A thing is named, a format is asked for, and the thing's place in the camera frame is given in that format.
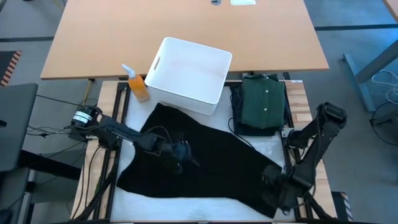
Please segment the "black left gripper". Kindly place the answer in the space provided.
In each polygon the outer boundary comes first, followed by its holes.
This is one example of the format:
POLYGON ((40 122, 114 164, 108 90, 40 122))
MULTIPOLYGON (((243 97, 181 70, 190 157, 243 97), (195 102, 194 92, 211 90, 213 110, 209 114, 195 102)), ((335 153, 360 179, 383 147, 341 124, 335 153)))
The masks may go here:
POLYGON ((193 154, 191 161, 179 162, 174 156, 173 145, 175 143, 169 143, 166 142, 165 140, 161 140, 160 143, 157 143, 156 155, 162 158, 164 165, 168 169, 170 169, 171 171, 183 171, 183 165, 189 163, 199 166, 199 163, 194 158, 193 154))

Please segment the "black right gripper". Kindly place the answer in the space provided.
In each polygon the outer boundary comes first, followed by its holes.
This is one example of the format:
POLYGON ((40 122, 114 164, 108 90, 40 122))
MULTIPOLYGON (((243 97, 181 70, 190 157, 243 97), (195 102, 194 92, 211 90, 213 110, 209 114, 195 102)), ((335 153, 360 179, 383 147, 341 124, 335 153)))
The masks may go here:
POLYGON ((287 212, 295 207, 296 191, 289 173, 278 165, 267 166, 262 172, 262 199, 273 207, 287 212))

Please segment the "black garment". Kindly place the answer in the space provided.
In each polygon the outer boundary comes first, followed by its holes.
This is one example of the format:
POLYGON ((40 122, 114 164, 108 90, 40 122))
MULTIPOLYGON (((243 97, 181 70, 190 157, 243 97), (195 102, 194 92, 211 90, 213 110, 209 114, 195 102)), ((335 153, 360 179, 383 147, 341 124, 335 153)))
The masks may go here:
POLYGON ((194 162, 183 163, 175 174, 169 162, 138 149, 121 172, 117 186, 130 193, 155 198, 226 197, 274 217, 276 208, 266 192, 262 173, 273 161, 233 134, 195 121, 182 111, 157 104, 142 130, 186 140, 194 162))

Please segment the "dark blue jeans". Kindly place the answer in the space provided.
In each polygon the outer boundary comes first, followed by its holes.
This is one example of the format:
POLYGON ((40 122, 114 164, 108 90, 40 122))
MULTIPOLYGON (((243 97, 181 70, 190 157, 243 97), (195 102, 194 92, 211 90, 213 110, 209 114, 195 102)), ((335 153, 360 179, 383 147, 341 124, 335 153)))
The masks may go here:
POLYGON ((243 129, 234 130, 234 133, 242 136, 273 136, 278 131, 280 131, 279 128, 265 128, 265 129, 243 128, 243 129))

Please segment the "dark navy garment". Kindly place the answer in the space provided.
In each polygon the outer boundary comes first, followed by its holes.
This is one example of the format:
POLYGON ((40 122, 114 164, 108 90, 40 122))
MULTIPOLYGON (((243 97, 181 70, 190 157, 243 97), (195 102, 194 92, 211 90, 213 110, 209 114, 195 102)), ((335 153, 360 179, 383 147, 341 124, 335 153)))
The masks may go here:
MULTIPOLYGON (((233 116, 228 120, 228 128, 229 130, 234 133, 234 130, 237 129, 248 129, 248 128, 254 128, 252 126, 248 126, 246 124, 243 124, 241 122, 241 110, 243 107, 243 91, 241 85, 231 85, 229 87, 231 90, 231 95, 229 97, 230 102, 231 102, 231 108, 233 112, 233 116)), ((286 124, 289 124, 289 116, 291 115, 288 102, 287 102, 287 97, 284 93, 284 110, 282 112, 283 115, 283 120, 282 120, 282 125, 281 126, 276 126, 276 127, 271 127, 271 128, 279 128, 280 131, 283 130, 284 126, 286 124)), ((269 137, 269 136, 250 136, 250 137, 269 137)))

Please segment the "dark green garment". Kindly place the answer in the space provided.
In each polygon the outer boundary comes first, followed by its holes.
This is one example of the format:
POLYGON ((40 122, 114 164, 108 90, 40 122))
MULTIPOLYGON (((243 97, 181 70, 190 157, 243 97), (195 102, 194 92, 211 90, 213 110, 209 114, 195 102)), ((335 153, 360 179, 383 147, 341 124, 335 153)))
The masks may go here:
POLYGON ((241 122, 253 128, 284 125, 285 86, 263 74, 246 76, 242 84, 241 122))

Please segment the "white perforated laundry basket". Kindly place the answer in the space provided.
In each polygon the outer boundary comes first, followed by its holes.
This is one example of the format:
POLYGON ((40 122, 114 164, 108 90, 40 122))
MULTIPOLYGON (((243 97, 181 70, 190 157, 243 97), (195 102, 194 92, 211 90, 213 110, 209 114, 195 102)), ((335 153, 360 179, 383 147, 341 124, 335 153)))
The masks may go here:
POLYGON ((212 115, 232 58, 232 53, 225 50, 166 37, 150 66, 145 84, 163 103, 212 115))

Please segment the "hazard-striped black block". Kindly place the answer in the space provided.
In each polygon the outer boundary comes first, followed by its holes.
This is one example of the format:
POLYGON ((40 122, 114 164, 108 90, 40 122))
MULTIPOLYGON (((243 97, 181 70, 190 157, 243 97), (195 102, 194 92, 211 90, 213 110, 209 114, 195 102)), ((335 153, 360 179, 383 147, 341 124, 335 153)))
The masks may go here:
POLYGON ((331 195, 338 219, 353 222, 353 214, 348 196, 344 192, 335 191, 332 191, 331 195))

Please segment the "orange spray bottle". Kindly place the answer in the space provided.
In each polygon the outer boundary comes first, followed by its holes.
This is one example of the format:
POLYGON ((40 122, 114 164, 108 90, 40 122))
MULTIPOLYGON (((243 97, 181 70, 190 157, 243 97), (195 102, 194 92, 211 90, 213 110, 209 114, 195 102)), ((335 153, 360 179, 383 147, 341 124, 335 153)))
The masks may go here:
POLYGON ((150 99, 150 94, 147 90, 146 84, 140 75, 126 64, 121 65, 128 74, 128 85, 139 102, 144 102, 150 99))

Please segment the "black metal floor beam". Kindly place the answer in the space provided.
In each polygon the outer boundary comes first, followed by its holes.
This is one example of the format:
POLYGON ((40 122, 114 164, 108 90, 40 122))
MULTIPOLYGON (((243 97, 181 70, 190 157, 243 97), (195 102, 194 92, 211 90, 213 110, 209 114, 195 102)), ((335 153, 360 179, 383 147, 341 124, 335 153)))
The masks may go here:
POLYGON ((38 172, 45 172, 71 180, 79 180, 81 174, 80 168, 28 151, 21 151, 17 166, 18 168, 29 168, 38 172))

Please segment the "light wooden desk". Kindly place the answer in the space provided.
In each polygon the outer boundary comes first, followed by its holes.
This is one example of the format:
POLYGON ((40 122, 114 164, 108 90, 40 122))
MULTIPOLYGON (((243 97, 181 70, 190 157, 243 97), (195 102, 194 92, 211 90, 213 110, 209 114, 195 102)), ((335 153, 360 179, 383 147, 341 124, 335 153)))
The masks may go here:
POLYGON ((166 37, 231 52, 233 72, 329 67, 303 0, 68 0, 40 77, 145 74, 166 37))
POLYGON ((398 0, 383 0, 394 20, 398 23, 398 0))

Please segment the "grey metal desk leg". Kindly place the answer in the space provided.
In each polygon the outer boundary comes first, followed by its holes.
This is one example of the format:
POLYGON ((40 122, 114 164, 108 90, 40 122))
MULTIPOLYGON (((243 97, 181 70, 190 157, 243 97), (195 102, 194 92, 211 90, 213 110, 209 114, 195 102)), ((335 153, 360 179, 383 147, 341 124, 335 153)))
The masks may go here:
POLYGON ((376 109, 366 86, 366 82, 397 58, 398 40, 393 42, 387 49, 381 52, 374 60, 369 62, 360 70, 357 68, 350 54, 343 54, 342 60, 348 65, 350 70, 350 79, 353 83, 354 89, 357 91, 358 96, 368 112, 373 112, 376 109))

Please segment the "black mat hazard-striped edge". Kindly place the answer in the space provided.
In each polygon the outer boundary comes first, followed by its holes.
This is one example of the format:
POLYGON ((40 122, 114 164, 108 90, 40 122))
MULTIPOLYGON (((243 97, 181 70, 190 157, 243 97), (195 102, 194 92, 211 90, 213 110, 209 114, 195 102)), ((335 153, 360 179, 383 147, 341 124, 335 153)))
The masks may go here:
POLYGON ((21 51, 0 51, 0 86, 8 86, 16 65, 22 55, 21 51))

